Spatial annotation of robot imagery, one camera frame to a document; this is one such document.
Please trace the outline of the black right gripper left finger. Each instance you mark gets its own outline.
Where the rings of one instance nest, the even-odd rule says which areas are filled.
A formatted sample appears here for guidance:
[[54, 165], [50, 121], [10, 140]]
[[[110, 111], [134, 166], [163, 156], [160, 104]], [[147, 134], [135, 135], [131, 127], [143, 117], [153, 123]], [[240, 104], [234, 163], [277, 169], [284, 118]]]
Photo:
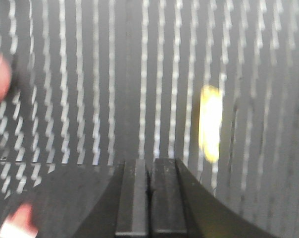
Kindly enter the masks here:
[[148, 188], [144, 160], [119, 165], [99, 201], [73, 237], [148, 238]]

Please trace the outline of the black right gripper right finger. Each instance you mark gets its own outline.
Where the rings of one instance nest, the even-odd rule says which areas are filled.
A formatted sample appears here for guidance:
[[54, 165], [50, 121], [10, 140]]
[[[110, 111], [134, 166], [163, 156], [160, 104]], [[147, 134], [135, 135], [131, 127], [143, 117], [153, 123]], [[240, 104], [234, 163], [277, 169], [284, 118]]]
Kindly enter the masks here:
[[208, 192], [180, 159], [157, 158], [151, 174], [154, 238], [271, 238]]

